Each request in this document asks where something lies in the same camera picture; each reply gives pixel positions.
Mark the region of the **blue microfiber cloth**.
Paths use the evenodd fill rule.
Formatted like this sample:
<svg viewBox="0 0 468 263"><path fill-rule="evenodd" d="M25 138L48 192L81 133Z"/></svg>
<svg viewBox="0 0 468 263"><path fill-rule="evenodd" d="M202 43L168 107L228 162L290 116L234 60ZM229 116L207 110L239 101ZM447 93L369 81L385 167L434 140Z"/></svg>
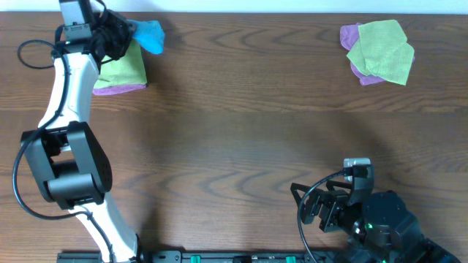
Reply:
<svg viewBox="0 0 468 263"><path fill-rule="evenodd" d="M164 52L165 33L157 20L130 20L135 27L132 38L146 51L159 55Z"/></svg>

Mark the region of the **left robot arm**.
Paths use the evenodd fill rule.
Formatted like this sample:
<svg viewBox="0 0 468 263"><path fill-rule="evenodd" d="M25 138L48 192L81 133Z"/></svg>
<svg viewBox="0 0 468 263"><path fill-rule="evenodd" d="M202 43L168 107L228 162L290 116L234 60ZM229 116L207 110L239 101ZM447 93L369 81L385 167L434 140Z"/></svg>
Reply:
<svg viewBox="0 0 468 263"><path fill-rule="evenodd" d="M49 105L35 130L25 131L12 169L19 205L49 221L77 218L100 249L100 262L140 262L137 234L122 218L110 190L110 162L88 120L94 85L101 67L122 58L135 24L90 1L60 1L63 25L50 44L55 79ZM56 203L63 215L33 211L20 198L18 168L25 157L42 198Z"/></svg>

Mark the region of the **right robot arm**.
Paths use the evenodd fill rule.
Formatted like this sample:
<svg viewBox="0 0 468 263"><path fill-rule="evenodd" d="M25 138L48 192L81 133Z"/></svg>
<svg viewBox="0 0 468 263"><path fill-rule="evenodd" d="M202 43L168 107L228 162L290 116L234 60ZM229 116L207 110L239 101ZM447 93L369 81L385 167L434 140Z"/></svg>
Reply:
<svg viewBox="0 0 468 263"><path fill-rule="evenodd" d="M348 246L340 251L308 250L307 262L458 262L427 238L419 220L393 191L355 191L351 183L328 181L326 190L292 183L298 225L320 218L323 232L342 230Z"/></svg>

